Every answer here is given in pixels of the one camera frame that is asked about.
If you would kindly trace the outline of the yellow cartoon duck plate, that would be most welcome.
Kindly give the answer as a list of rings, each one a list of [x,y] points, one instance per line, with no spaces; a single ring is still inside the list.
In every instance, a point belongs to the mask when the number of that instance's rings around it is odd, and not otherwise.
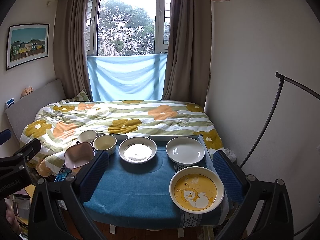
[[[225,188],[219,176],[210,169],[191,166],[172,177],[169,194],[181,210],[200,215],[219,207],[225,196]]]

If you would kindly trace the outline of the plain white plate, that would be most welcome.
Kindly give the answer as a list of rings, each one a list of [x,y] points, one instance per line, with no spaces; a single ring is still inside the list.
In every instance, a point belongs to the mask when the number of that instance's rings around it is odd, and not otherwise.
[[[175,163],[191,166],[199,163],[205,156],[203,146],[196,139],[177,137],[166,145],[168,157]]]

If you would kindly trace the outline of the grey headboard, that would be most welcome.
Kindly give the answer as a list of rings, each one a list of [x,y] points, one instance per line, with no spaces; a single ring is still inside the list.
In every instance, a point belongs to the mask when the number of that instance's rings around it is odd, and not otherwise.
[[[21,98],[5,110],[12,131],[20,141],[24,128],[31,124],[36,113],[50,103],[66,99],[62,82],[57,79]]]

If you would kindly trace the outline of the floral striped duvet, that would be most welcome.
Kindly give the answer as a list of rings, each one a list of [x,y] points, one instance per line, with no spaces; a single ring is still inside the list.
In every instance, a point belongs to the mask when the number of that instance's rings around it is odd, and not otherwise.
[[[128,137],[151,135],[202,135],[210,155],[223,150],[222,140],[203,108],[178,101],[82,102],[62,100],[37,111],[25,126],[20,145],[41,142],[31,166],[47,177],[57,175],[65,163],[64,153],[87,130]]]

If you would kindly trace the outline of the small white bowl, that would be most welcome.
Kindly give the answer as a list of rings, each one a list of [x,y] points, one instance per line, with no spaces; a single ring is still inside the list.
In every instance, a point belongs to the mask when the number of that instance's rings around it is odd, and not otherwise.
[[[83,131],[78,136],[78,142],[89,142],[92,143],[97,138],[97,132],[94,130]]]

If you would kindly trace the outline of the blue table cloth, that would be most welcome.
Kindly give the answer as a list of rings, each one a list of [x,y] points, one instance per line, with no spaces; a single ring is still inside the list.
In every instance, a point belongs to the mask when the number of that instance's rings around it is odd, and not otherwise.
[[[232,206],[228,197],[213,211],[199,215],[187,213],[175,205],[169,194],[169,184],[183,167],[171,161],[166,153],[171,136],[151,136],[151,139],[157,145],[157,152],[146,163],[127,163],[118,152],[110,156],[91,199],[84,203],[91,218],[105,224],[140,229],[222,224]]]

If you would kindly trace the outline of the green patterned pillow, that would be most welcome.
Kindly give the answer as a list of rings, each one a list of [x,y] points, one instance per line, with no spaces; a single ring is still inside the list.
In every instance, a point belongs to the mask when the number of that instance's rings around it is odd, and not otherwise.
[[[81,90],[80,93],[71,99],[72,102],[90,102],[88,95]]]

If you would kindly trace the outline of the cream cartoon bowl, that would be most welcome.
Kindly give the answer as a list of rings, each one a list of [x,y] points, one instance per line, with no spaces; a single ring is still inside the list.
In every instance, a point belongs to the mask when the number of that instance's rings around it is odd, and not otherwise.
[[[100,135],[93,141],[93,147],[96,150],[103,150],[108,155],[114,154],[116,150],[117,139],[114,135],[104,134]]]

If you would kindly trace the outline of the left brown curtain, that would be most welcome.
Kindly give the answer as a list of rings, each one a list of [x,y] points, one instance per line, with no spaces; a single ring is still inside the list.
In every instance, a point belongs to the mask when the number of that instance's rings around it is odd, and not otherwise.
[[[92,92],[86,54],[86,20],[88,0],[58,0],[53,37],[53,64],[66,98],[84,91]]]

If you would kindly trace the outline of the brown curtain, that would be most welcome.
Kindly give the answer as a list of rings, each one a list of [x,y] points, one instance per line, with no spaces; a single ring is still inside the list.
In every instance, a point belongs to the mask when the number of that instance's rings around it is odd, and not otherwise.
[[[171,0],[170,35],[163,100],[204,107],[210,80],[210,0]]]
[[[86,54],[86,20],[88,0],[58,0],[53,37],[53,64],[66,98],[84,91],[92,92]]]

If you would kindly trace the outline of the framed city picture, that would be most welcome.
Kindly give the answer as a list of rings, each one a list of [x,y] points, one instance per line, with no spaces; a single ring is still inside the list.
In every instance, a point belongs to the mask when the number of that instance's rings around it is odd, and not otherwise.
[[[6,71],[48,57],[49,24],[18,24],[8,30]]]

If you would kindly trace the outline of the cream rimmed plate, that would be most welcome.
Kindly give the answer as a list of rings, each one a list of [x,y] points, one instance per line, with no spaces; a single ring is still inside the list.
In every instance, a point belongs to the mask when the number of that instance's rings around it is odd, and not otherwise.
[[[156,152],[156,143],[146,137],[132,137],[126,139],[118,148],[121,159],[131,164],[146,163],[156,155]]]

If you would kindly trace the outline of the black curved lamp stand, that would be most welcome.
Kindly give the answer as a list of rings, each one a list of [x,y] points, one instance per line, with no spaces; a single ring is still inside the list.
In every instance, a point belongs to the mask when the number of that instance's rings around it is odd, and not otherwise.
[[[320,100],[320,95],[318,93],[316,93],[314,90],[312,90],[311,88],[297,82],[296,80],[293,80],[283,74],[280,74],[279,72],[276,72],[275,76],[279,79],[279,87],[278,87],[278,90],[277,90],[277,93],[276,93],[276,97],[275,97],[275,100],[273,102],[273,105],[272,105],[272,108],[270,110],[270,113],[267,117],[267,120],[263,126],[263,129],[261,130],[257,140],[255,141],[255,143],[253,144],[252,148],[250,149],[249,153],[246,155],[246,157],[244,158],[244,160],[242,161],[242,163],[240,164],[240,168],[243,168],[243,166],[245,165],[245,163],[247,163],[248,159],[251,157],[252,153],[255,151],[255,149],[257,148],[259,142],[261,141],[263,135],[265,134],[266,130],[267,130],[267,127],[274,115],[274,112],[276,110],[276,107],[277,107],[277,104],[278,104],[278,101],[280,99],[280,95],[281,95],[281,91],[282,91],[282,88],[284,86],[284,83],[285,81],[302,89],[303,91],[311,94],[312,96],[314,96],[316,99]]]

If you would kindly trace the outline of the white framed window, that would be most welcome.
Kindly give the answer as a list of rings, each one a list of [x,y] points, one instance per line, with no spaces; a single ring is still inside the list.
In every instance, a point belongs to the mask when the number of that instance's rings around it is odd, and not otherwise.
[[[94,56],[164,54],[171,0],[88,0],[86,52]]]

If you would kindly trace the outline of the right brown curtain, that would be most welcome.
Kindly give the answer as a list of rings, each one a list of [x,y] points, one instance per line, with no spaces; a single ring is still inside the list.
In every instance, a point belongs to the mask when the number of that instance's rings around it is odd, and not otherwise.
[[[163,100],[204,107],[210,80],[210,0],[171,0],[170,35]]]

